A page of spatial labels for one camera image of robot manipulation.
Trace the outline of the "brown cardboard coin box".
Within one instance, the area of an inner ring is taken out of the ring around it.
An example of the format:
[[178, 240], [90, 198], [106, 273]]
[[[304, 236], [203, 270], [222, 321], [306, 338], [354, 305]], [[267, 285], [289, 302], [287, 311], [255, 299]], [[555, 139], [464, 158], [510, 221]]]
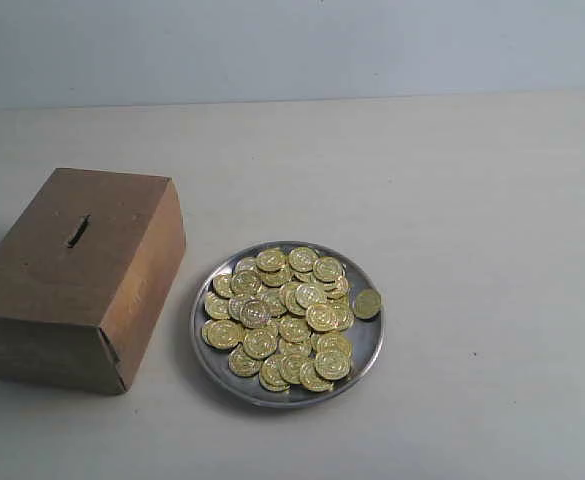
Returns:
[[127, 392], [185, 246], [172, 179], [56, 169], [0, 242], [0, 379]]

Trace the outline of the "gold coin top middle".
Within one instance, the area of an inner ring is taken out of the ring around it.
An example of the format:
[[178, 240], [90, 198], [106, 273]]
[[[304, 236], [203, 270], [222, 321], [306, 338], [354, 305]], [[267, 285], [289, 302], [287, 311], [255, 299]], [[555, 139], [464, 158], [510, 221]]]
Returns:
[[279, 248], [268, 248], [255, 257], [256, 266], [263, 272], [277, 272], [287, 264], [286, 254]]

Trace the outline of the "gold coin far top right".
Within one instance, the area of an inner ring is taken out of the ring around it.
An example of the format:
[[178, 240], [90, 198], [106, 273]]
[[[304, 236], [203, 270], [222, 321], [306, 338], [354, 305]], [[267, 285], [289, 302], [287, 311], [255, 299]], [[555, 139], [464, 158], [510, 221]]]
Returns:
[[313, 264], [314, 276], [324, 283], [335, 282], [343, 273], [343, 265], [332, 256], [319, 257]]

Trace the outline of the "gold coin upper left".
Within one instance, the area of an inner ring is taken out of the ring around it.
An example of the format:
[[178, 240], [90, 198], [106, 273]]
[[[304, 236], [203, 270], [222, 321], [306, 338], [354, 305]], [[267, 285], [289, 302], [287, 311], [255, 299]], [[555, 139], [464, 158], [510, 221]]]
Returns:
[[261, 287], [261, 278], [254, 270], [240, 270], [232, 275], [230, 287], [235, 295], [254, 295]]

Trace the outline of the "pale silvery gold coin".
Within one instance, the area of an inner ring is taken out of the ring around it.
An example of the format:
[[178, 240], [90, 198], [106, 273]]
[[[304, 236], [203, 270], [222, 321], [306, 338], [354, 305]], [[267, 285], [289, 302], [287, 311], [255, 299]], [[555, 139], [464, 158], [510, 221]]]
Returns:
[[270, 318], [269, 307], [262, 300], [249, 300], [241, 307], [240, 321], [246, 328], [260, 328], [266, 325]]

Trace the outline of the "round silver metal plate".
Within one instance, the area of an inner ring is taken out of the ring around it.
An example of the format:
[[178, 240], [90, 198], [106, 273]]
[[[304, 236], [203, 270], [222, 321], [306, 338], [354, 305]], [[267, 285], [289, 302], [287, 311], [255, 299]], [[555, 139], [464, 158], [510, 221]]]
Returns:
[[279, 248], [284, 252], [289, 252], [298, 246], [309, 246], [321, 254], [333, 256], [340, 260], [345, 267], [347, 277], [351, 281], [355, 294], [366, 288], [374, 289], [376, 287], [363, 268], [348, 256], [332, 248], [308, 241], [275, 240], [251, 245], [230, 254], [220, 261], [207, 277], [200, 281], [191, 304], [188, 320], [190, 349], [195, 355], [196, 363], [202, 368], [204, 377], [210, 380], [223, 394], [260, 408], [307, 408], [345, 393], [359, 383], [373, 368], [381, 352], [385, 337], [386, 318], [384, 311], [379, 311], [376, 316], [368, 320], [357, 319], [353, 327], [346, 333], [353, 346], [350, 373], [345, 378], [338, 380], [333, 389], [327, 392], [311, 392], [300, 385], [293, 385], [285, 392], [271, 392], [261, 386], [257, 377], [243, 378], [231, 373], [228, 367], [227, 354], [207, 345], [201, 335], [201, 328], [208, 319], [204, 310], [204, 294], [211, 290], [214, 276], [232, 271], [240, 259], [254, 256], [268, 248]]

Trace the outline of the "gold coin right middle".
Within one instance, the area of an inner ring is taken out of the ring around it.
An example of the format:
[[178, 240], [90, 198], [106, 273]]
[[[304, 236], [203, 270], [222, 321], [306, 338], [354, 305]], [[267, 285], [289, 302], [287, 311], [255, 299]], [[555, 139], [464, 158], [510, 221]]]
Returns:
[[339, 305], [315, 303], [306, 311], [307, 323], [317, 332], [338, 330], [347, 318], [347, 312]]

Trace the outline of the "lone gold coin at right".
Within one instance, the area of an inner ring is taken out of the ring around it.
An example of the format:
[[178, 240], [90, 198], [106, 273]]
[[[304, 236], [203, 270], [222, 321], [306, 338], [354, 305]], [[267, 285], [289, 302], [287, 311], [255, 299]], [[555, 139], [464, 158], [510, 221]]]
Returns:
[[381, 307], [381, 295], [376, 290], [367, 288], [357, 294], [353, 304], [353, 311], [357, 318], [370, 320], [380, 312]]

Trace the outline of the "gold coin lower centre left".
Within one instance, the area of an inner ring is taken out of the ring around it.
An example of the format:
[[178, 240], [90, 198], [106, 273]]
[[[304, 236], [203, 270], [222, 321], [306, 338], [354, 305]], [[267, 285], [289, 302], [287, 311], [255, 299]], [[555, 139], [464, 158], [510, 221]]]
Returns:
[[243, 349], [252, 359], [264, 360], [272, 355], [278, 346], [278, 335], [268, 328], [249, 330], [243, 340]]

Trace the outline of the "gold coin bottom centre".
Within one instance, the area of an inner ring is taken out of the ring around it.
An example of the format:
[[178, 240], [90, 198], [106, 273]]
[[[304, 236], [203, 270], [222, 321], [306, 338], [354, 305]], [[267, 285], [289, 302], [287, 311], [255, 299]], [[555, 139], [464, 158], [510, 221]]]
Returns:
[[301, 354], [283, 354], [279, 362], [279, 372], [281, 377], [287, 383], [299, 385], [301, 383], [301, 367], [309, 360], [309, 357]]

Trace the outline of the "gold coin bottom right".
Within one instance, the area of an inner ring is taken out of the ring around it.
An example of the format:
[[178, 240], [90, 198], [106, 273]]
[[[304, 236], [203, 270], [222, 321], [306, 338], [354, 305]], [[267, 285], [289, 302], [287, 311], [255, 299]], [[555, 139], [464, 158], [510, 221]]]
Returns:
[[326, 380], [340, 380], [350, 371], [349, 357], [339, 350], [318, 352], [314, 365], [317, 373]]

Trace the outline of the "gold coin bottom left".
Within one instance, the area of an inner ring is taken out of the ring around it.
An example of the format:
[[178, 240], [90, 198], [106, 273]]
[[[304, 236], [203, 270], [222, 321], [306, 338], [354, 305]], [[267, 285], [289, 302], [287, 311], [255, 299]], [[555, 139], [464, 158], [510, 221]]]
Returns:
[[241, 378], [248, 378], [259, 373], [262, 366], [261, 360], [256, 360], [247, 355], [243, 346], [239, 344], [228, 356], [230, 371]]

